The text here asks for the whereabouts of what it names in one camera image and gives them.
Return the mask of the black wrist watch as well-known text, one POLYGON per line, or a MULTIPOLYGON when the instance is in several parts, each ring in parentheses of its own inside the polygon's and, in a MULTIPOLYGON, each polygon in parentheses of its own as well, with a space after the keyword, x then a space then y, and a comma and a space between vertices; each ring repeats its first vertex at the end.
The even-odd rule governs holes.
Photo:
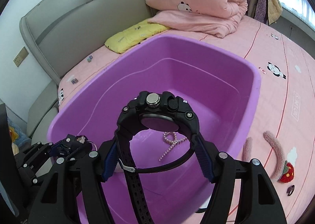
POLYGON ((118 150, 118 163, 123 169, 134 215, 138 223, 153 223, 140 174, 165 172, 184 164, 194 154, 199 134, 199 120, 188 103, 179 96, 165 91, 162 94, 142 91, 122 110, 114 139, 118 150), (130 141, 143 130, 179 132, 190 142, 189 150, 168 164, 139 169, 133 160, 130 141))

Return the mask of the pink strawberry plush headband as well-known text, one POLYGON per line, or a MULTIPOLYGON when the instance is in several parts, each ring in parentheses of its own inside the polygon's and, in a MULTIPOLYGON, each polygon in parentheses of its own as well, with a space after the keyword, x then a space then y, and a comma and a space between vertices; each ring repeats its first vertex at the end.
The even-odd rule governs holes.
MULTIPOLYGON (((272 181, 278 181, 280 183, 290 183, 294 179, 294 166, 292 165, 292 163, 286 160, 283 147, 279 143, 278 139, 270 131, 263 132, 263 138, 274 150, 277 158, 276 167, 270 179, 272 181)), ((249 162, 251 160, 252 147, 253 139, 251 137, 248 137, 243 146, 243 161, 249 162)))

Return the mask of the pink panda bed sheet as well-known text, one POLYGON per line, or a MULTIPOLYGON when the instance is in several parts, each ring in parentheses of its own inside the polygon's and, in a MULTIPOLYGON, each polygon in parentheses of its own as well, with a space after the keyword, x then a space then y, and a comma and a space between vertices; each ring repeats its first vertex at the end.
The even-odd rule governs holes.
POLYGON ((203 33, 166 31, 222 48, 253 64, 261 76, 259 99, 247 137, 251 156, 272 174, 277 158, 263 138, 270 131, 294 166, 290 183, 274 183, 288 223, 295 223, 314 196, 314 59, 290 39, 245 17, 237 31, 222 39, 203 33))

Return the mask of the purple plastic basin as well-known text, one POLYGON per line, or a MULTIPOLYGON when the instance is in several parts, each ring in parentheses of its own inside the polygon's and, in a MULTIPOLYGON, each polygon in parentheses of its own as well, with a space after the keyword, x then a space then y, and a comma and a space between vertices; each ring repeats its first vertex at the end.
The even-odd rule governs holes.
MULTIPOLYGON (((176 35, 145 40, 119 57, 85 85, 59 111, 47 139, 85 135, 98 147, 111 140, 122 108, 141 91, 169 91, 186 100, 196 113, 201 135, 219 151, 236 157, 254 119, 261 76, 249 61, 210 44, 176 35)), ((166 158, 162 132, 147 130, 131 141, 138 168, 161 166, 178 159, 189 148, 186 140, 166 158)), ((202 174, 196 155, 162 173, 140 174, 154 223, 182 223, 211 195, 214 184, 202 174)), ((123 173, 102 183, 115 223, 138 223, 123 173)))

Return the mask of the grey padded headboard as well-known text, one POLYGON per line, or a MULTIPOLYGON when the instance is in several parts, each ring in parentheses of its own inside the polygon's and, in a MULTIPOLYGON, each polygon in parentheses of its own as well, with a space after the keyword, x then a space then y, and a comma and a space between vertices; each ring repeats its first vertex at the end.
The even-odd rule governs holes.
POLYGON ((57 113, 117 60, 105 41, 152 16, 145 0, 42 0, 21 18, 22 38, 51 78, 28 113, 33 143, 46 142, 57 113))

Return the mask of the yellow pillow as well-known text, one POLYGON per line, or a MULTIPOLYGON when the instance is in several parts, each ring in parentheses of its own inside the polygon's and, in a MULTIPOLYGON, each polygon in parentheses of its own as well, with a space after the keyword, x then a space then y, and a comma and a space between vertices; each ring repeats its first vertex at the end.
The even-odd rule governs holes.
POLYGON ((105 41, 105 46, 115 53, 125 53, 128 49, 140 44, 144 40, 168 29, 167 26, 149 23, 148 19, 145 19, 108 38, 105 41))

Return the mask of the chair with draped clothes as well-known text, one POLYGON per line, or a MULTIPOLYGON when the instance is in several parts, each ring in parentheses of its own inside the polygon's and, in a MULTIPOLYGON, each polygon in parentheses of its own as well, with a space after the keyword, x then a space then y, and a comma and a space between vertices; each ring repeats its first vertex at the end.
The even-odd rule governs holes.
POLYGON ((247 0, 246 15, 266 25, 275 23, 283 12, 279 0, 247 0))

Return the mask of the pink folded quilt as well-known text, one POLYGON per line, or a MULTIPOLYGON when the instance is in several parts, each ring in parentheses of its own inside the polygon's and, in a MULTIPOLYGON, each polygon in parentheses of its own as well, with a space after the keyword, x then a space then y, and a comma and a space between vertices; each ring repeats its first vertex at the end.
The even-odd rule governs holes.
POLYGON ((149 20, 172 29, 224 38, 234 33, 247 11, 247 0, 146 0, 158 12, 149 20))

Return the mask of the wall socket panel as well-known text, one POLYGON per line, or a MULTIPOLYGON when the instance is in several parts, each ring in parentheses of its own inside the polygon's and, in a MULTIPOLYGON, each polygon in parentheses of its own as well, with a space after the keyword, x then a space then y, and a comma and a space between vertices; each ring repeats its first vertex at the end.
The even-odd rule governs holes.
POLYGON ((26 47, 23 47, 19 53, 16 55, 16 57, 14 58, 13 62, 16 65, 16 67, 19 67, 21 65, 21 63, 25 60, 25 58, 28 56, 28 50, 26 49, 26 47))

